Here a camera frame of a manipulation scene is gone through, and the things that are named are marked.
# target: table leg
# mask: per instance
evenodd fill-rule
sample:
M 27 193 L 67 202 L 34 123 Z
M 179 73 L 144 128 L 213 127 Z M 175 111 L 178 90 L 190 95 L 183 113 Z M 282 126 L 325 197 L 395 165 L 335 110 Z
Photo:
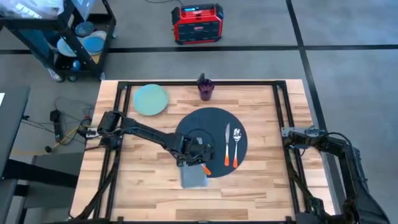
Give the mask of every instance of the table leg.
M 78 180 L 76 175 L 46 169 L 13 159 L 7 160 L 2 176 L 4 179 L 28 180 L 71 188 L 76 187 Z

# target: red box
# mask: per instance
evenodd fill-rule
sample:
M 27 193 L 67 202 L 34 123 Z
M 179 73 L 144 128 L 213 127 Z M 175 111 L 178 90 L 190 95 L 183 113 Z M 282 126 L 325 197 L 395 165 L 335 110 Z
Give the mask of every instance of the red box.
M 223 31 L 223 8 L 219 4 L 176 7 L 172 11 L 178 44 L 216 42 Z

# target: wooden table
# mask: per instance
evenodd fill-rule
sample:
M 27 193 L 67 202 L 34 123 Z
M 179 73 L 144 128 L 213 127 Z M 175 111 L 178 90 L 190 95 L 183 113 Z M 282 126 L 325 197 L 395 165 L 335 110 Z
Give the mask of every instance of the wooden table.
M 286 80 L 296 127 L 312 125 L 301 80 Z M 112 110 L 118 81 L 103 81 L 99 89 L 93 125 Z M 134 86 L 132 94 L 139 88 Z M 195 86 L 164 86 L 168 107 L 157 116 L 137 114 L 130 103 L 128 116 L 164 132 L 174 132 L 187 114 L 204 107 L 219 107 L 234 114 L 248 135 L 248 151 L 233 173 L 210 179 L 209 186 L 182 189 L 175 160 L 160 146 L 135 136 L 124 136 L 121 165 L 111 219 L 138 220 L 268 220 L 292 216 L 280 129 L 271 86 L 217 86 L 210 101 L 201 101 Z M 99 139 L 89 141 L 95 146 Z M 71 214 L 78 215 L 98 188 L 104 149 L 87 151 L 83 158 Z M 325 210 L 334 214 L 320 154 L 308 149 L 302 156 L 307 184 L 322 198 Z M 107 192 L 103 197 L 104 216 Z

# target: concrete floor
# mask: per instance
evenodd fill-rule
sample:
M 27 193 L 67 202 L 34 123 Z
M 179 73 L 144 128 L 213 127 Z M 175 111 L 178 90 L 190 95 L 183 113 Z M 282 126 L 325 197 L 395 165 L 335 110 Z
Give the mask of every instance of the concrete floor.
M 184 0 L 185 4 L 211 2 Z M 209 45 L 296 45 L 289 13 L 280 0 L 219 0 L 226 14 L 223 39 Z M 109 1 L 118 19 L 119 37 L 113 47 L 175 46 L 170 11 L 178 4 L 149 4 L 144 0 Z M 294 1 L 294 8 L 306 45 L 398 44 L 394 19 L 398 3 L 393 0 Z M 0 49 L 25 49 L 7 30 L 0 33 Z M 329 131 L 346 134 L 361 150 L 364 171 L 375 199 L 387 212 L 391 223 L 398 223 L 395 212 L 398 196 L 396 179 L 398 153 L 394 135 L 398 119 L 398 50 L 309 51 L 308 58 Z M 26 114 L 33 120 L 48 122 L 53 101 L 58 96 L 94 104 L 99 83 L 53 83 L 45 69 L 31 55 L 0 55 L 3 73 L 0 85 L 30 85 Z M 308 100 L 308 86 L 298 51 L 266 52 L 176 52 L 109 55 L 108 79 L 196 78 L 201 72 L 210 78 L 301 78 Z M 61 109 L 81 118 L 82 107 L 70 101 Z M 13 158 L 31 161 L 29 153 L 43 152 L 53 145 L 53 136 L 22 125 Z M 83 145 L 57 149 L 62 156 L 44 156 L 37 164 L 77 173 Z M 36 224 L 67 218 L 73 192 L 43 190 L 32 186 L 30 209 L 25 223 Z M 52 192 L 45 197 L 43 192 Z M 20 200 L 12 205 L 7 223 L 15 223 Z

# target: spoon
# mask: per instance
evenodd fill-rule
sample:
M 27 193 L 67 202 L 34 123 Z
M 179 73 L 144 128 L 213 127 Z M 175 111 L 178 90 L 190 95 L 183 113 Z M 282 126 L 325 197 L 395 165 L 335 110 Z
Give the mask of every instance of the spoon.
M 234 135 L 233 135 L 233 138 L 235 140 L 235 156 L 234 156 L 234 164 L 233 164 L 234 168 L 238 168 L 238 156 L 237 156 L 238 142 L 239 142 L 239 140 L 241 140 L 241 137 L 242 137 L 241 130 L 239 128 L 235 128 Z

